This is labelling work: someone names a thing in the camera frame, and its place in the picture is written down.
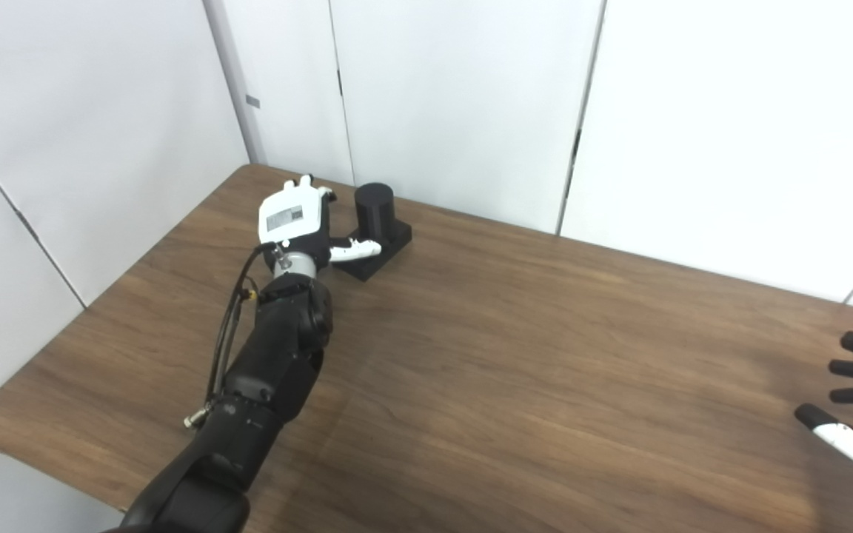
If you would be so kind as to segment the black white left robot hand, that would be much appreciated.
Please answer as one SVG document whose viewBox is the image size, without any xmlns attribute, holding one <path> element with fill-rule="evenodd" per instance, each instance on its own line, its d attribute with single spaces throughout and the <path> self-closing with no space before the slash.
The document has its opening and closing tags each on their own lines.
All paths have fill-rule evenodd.
<svg viewBox="0 0 853 533">
<path fill-rule="evenodd" d="M 261 254 L 275 278 L 315 278 L 331 263 L 358 262 L 382 253 L 374 240 L 332 238 L 330 204 L 336 194 L 313 181 L 311 175 L 285 181 L 258 209 Z"/>
</svg>

